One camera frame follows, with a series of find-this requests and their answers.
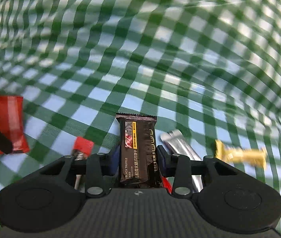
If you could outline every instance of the red candy wrapper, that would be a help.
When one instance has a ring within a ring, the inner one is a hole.
[[[0,132],[12,142],[13,153],[29,152],[23,127],[23,97],[0,96]]]
[[[77,137],[72,149],[79,150],[81,153],[85,154],[88,157],[91,155],[93,146],[94,142],[86,140],[83,137]]]
[[[166,177],[162,177],[162,185],[171,194],[171,192],[173,191],[173,187],[171,186],[170,182],[167,180]]]

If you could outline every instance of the product label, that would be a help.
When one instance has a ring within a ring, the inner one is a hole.
[[[125,147],[132,149],[133,145],[133,131],[132,131],[132,122],[125,122]]]
[[[137,149],[137,137],[136,137],[136,122],[132,122],[133,125],[133,149]]]
[[[136,149],[134,150],[134,169],[135,169],[135,177],[139,178],[140,174],[138,170],[138,153]]]

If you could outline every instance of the snack package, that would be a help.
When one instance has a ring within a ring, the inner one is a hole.
[[[12,153],[29,152],[23,127],[23,97],[0,96],[0,132],[12,142]]]
[[[180,130],[161,134],[162,141],[167,145],[172,153],[185,155],[190,160],[201,161],[199,155],[186,141]],[[200,192],[203,189],[201,176],[192,176],[193,191]]]
[[[90,140],[86,140],[83,137],[77,137],[76,141],[73,145],[71,155],[75,158],[75,160],[87,159],[91,155],[92,148],[94,146],[94,142]],[[75,182],[75,189],[79,188],[80,179],[82,175],[77,175]]]
[[[127,187],[158,187],[155,116],[117,113],[120,126],[120,183]]]
[[[215,157],[228,163],[246,162],[253,166],[266,169],[266,148],[242,149],[240,147],[225,145],[222,141],[216,140]]]

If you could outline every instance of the black truffle ham cracker package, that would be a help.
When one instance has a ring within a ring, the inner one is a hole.
[[[156,116],[117,113],[120,127],[120,183],[126,187],[158,187]]]

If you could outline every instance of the gingham tablecloth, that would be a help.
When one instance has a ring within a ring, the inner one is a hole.
[[[265,146],[265,171],[235,166],[281,194],[281,0],[0,0],[3,93],[24,96],[31,152],[0,156],[0,190],[77,136],[109,151],[129,112],[200,156]]]

